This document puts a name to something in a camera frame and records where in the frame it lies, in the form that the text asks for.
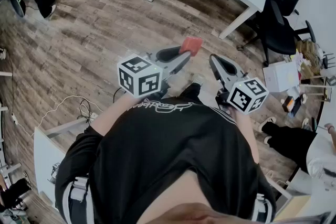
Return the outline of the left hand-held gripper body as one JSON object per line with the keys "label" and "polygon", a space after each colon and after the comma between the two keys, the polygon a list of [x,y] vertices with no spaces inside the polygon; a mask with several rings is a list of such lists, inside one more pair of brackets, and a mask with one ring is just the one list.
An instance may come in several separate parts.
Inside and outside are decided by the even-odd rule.
{"label": "left hand-held gripper body", "polygon": [[117,64],[119,86],[135,98],[165,91],[167,79],[163,63],[154,62],[154,53],[131,54]]}

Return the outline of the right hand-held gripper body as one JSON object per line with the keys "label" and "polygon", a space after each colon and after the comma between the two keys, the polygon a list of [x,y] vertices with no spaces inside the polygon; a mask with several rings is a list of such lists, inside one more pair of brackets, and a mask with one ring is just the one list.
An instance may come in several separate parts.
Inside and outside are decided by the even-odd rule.
{"label": "right hand-held gripper body", "polygon": [[242,71],[234,76],[217,71],[215,78],[222,86],[215,98],[220,108],[230,105],[247,115],[258,110],[269,94],[259,78],[250,78]]}

